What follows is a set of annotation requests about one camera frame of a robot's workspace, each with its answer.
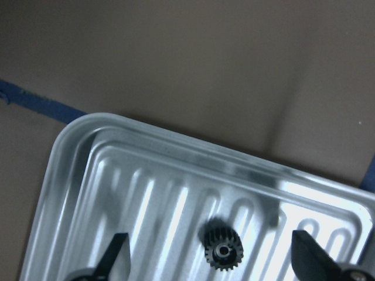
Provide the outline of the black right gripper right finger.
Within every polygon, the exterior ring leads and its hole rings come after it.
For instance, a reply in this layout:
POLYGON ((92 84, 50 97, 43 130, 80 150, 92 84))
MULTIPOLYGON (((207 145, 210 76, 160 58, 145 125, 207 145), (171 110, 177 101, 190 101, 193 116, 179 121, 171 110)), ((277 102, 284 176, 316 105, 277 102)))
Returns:
POLYGON ((292 232, 292 269, 299 280, 339 280, 341 268, 304 230, 292 232))

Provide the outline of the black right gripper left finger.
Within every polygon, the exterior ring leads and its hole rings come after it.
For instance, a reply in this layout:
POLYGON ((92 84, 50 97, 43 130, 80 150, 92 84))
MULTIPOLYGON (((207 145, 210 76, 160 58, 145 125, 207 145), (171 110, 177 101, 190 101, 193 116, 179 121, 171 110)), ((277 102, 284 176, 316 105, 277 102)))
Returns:
POLYGON ((99 260, 92 280, 128 280, 131 254, 128 233, 116 233, 99 260))

